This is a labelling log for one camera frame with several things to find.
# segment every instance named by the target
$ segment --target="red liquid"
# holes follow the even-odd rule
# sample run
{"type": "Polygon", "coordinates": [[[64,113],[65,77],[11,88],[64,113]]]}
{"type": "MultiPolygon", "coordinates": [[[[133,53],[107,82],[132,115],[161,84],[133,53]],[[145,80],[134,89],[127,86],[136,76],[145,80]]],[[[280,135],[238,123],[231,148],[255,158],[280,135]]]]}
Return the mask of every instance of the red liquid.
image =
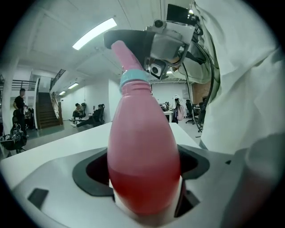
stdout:
{"type": "Polygon", "coordinates": [[[125,175],[110,167],[108,170],[121,201],[140,215],[155,214],[169,206],[179,185],[180,170],[174,174],[157,169],[154,175],[145,176],[125,175]]]}

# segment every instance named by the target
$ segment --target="light blue bottle neck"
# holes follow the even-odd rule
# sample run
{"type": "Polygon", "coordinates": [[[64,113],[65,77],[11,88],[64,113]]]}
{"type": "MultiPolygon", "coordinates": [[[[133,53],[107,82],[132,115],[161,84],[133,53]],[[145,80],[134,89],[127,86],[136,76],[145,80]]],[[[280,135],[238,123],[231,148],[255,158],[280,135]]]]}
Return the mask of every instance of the light blue bottle neck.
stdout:
{"type": "Polygon", "coordinates": [[[141,80],[149,83],[147,79],[147,74],[148,74],[147,72],[140,69],[127,70],[125,73],[123,73],[121,77],[120,91],[122,92],[122,87],[124,86],[124,84],[126,84],[129,81],[141,80]]]}

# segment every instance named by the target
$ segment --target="desk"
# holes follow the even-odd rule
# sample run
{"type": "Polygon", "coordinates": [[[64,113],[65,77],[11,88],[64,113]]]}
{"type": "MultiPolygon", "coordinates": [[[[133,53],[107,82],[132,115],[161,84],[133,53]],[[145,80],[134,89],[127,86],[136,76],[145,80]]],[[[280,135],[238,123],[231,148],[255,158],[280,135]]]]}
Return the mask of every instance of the desk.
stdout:
{"type": "Polygon", "coordinates": [[[169,115],[169,123],[171,123],[172,122],[172,111],[166,111],[166,112],[163,112],[164,113],[164,115],[169,115]]]}
{"type": "MultiPolygon", "coordinates": [[[[0,170],[8,186],[13,189],[25,177],[47,161],[108,146],[112,123],[103,124],[65,138],[3,159],[0,170]]],[[[177,144],[197,147],[198,144],[176,123],[170,123],[177,144]]]]}

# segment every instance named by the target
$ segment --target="black cable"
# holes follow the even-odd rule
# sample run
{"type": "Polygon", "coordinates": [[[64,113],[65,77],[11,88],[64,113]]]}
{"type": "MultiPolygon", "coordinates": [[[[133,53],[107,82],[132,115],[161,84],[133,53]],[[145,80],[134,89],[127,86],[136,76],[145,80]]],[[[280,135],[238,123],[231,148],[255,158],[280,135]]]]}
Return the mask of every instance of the black cable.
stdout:
{"type": "Polygon", "coordinates": [[[213,61],[211,59],[211,57],[208,55],[207,52],[205,52],[205,50],[196,42],[193,42],[194,44],[196,44],[196,46],[200,49],[200,51],[204,54],[204,56],[207,58],[207,60],[209,61],[209,65],[210,65],[210,71],[211,71],[211,85],[210,85],[210,90],[209,90],[209,94],[207,96],[207,100],[205,101],[205,108],[207,107],[207,104],[209,102],[210,96],[212,94],[212,90],[213,90],[213,86],[214,86],[214,80],[215,80],[215,76],[214,76],[214,65],[213,65],[213,61]]]}
{"type": "Polygon", "coordinates": [[[202,130],[201,130],[200,127],[198,126],[198,124],[197,124],[197,122],[196,122],[196,120],[195,120],[195,116],[194,116],[193,104],[192,104],[191,95],[190,95],[190,87],[189,87],[188,73],[187,73],[187,70],[186,70],[186,67],[185,67],[184,63],[182,63],[182,66],[184,67],[184,70],[185,70],[185,73],[186,73],[187,88],[188,88],[188,94],[189,94],[189,98],[190,98],[190,104],[191,104],[191,109],[192,109],[193,121],[194,121],[194,123],[196,124],[198,130],[199,130],[200,132],[202,132],[202,130]]]}

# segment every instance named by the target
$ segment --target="staircase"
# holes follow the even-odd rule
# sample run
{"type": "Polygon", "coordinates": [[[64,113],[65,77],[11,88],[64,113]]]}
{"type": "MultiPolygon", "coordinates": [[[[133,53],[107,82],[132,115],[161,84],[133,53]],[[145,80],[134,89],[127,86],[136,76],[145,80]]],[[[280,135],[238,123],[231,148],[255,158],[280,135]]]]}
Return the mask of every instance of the staircase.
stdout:
{"type": "Polygon", "coordinates": [[[49,93],[38,93],[38,114],[40,129],[60,125],[54,113],[49,93]]]}

